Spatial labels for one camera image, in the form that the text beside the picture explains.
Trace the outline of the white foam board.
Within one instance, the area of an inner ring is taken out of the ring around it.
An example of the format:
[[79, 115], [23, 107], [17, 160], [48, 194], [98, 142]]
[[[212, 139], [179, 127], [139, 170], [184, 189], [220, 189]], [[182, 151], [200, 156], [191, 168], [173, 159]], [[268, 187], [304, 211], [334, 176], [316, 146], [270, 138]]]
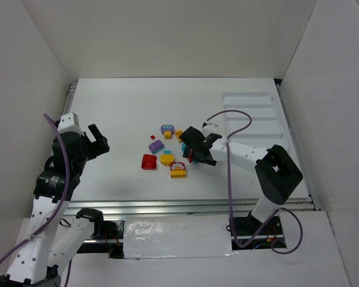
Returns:
[[131, 217], [125, 220], [127, 259], [213, 258], [230, 256], [226, 215]]

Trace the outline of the yellow flat lego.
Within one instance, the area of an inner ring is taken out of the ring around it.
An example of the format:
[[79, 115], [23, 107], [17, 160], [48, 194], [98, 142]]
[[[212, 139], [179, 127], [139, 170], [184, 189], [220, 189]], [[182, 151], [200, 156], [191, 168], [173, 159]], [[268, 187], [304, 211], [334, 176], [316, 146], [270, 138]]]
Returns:
[[185, 178], [186, 170], [171, 170], [170, 176], [171, 178]]

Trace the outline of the yellow curved lego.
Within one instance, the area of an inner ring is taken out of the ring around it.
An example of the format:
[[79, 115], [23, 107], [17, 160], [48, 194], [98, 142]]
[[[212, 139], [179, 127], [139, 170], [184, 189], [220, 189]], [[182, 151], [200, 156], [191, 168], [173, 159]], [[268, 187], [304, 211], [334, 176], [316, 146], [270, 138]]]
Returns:
[[176, 136], [176, 138], [178, 139], [178, 142], [179, 142], [179, 143], [182, 143], [182, 140], [181, 140], [181, 138], [180, 138], [181, 135], [182, 135], [182, 130], [176, 130], [176, 131], [175, 131], [175, 136]]

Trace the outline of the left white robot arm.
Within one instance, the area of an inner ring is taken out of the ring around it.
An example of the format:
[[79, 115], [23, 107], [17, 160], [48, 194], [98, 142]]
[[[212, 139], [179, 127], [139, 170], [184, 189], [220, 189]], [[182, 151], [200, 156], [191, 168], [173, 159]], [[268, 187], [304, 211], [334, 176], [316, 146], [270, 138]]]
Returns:
[[77, 212], [64, 236], [53, 242], [86, 163], [109, 152], [110, 147], [95, 124], [88, 126], [94, 141], [76, 123], [59, 120], [50, 125], [56, 135], [53, 153], [36, 180], [28, 233], [0, 259], [1, 265], [3, 259], [16, 256], [0, 276], [0, 286], [60, 286], [63, 272], [70, 271], [84, 241], [104, 233], [103, 213], [85, 207]]

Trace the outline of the red flower lego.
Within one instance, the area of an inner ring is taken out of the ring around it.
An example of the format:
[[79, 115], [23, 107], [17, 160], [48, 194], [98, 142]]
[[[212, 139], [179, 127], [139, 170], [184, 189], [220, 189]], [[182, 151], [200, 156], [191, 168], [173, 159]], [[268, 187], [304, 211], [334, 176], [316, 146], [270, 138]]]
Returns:
[[185, 164], [180, 161], [175, 161], [170, 165], [171, 171], [174, 170], [185, 170]]

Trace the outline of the aluminium frame rail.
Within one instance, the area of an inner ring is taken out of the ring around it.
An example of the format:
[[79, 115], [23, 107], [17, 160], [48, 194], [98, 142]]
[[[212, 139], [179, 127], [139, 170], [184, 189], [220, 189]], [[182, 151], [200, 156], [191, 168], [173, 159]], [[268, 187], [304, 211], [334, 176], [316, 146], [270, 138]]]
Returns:
[[[249, 212], [256, 200], [233, 200], [235, 212]], [[291, 210], [315, 210], [311, 199], [291, 199], [285, 205]], [[71, 201], [65, 216], [73, 216], [83, 208], [102, 211], [105, 216], [123, 215], [194, 215], [201, 213], [227, 213], [228, 200], [177, 200], [177, 201]]]

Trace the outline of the purple curved lego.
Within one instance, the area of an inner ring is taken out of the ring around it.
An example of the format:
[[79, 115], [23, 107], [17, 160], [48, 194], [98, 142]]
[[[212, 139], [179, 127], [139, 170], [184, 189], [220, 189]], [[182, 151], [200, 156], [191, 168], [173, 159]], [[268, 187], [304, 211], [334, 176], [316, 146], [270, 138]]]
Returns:
[[165, 148], [165, 146], [161, 140], [156, 140], [156, 141], [152, 142], [151, 144], [149, 144], [149, 146], [148, 146], [148, 149], [150, 150], [150, 152], [152, 154], [156, 154], [157, 152], [161, 151], [164, 148]]

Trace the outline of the small yellow lego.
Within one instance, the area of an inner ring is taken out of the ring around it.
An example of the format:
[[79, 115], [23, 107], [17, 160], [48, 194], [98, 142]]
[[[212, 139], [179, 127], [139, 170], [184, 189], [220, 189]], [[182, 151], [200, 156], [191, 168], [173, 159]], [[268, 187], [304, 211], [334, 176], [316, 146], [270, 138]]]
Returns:
[[171, 132], [164, 132], [164, 138], [165, 139], [171, 139], [172, 133]]

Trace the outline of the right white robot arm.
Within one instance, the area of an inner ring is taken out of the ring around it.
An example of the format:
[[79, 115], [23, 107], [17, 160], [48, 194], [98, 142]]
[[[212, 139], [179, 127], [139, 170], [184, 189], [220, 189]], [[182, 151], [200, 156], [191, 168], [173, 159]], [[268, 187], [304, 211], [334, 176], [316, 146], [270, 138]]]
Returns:
[[250, 212], [257, 222], [265, 222], [283, 206], [303, 180], [300, 169], [280, 145], [257, 148], [216, 133], [204, 136], [194, 127], [189, 127], [179, 138], [198, 163], [215, 166], [223, 161], [228, 168], [234, 165], [257, 175], [262, 195]]

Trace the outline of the red arch lego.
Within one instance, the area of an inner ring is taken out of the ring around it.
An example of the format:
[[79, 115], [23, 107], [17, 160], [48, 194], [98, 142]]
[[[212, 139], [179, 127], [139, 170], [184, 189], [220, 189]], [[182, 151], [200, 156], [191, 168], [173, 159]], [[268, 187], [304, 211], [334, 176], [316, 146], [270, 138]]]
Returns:
[[141, 169], [156, 170], [157, 169], [157, 157], [152, 154], [144, 154], [142, 157]]

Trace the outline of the white compartment tray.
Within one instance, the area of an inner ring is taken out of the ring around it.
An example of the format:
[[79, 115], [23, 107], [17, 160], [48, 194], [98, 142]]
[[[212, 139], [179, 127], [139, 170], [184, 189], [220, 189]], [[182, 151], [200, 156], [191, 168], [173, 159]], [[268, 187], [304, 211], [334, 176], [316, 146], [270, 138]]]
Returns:
[[222, 104], [225, 110], [239, 110], [252, 118], [247, 129], [232, 136], [233, 141], [260, 148], [280, 145], [288, 149], [281, 117], [270, 93], [223, 93]]

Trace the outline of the yellow oval lego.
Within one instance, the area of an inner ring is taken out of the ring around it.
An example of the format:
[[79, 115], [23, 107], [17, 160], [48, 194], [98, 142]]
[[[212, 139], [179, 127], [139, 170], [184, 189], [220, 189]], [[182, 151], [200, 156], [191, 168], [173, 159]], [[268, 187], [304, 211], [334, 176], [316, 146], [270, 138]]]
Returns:
[[170, 166], [175, 161], [175, 157], [173, 154], [165, 154], [163, 153], [160, 156], [160, 163], [164, 166]]

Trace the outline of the teal oval lego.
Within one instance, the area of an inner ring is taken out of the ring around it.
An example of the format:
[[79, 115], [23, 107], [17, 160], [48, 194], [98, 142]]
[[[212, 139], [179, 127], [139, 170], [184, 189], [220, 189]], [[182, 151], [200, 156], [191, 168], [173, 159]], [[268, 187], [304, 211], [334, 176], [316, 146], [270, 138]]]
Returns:
[[182, 146], [181, 146], [182, 152], [185, 151], [186, 147], [187, 147], [186, 144], [185, 144], [185, 143], [182, 143]]

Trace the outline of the purple flower lego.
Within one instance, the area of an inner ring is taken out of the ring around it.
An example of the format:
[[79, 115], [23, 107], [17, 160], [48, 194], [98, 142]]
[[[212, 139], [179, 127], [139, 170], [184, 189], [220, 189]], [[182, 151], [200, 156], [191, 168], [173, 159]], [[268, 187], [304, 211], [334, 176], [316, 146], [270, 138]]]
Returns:
[[171, 134], [174, 134], [175, 128], [171, 124], [164, 124], [160, 128], [161, 134], [165, 134], [165, 132], [170, 132]]

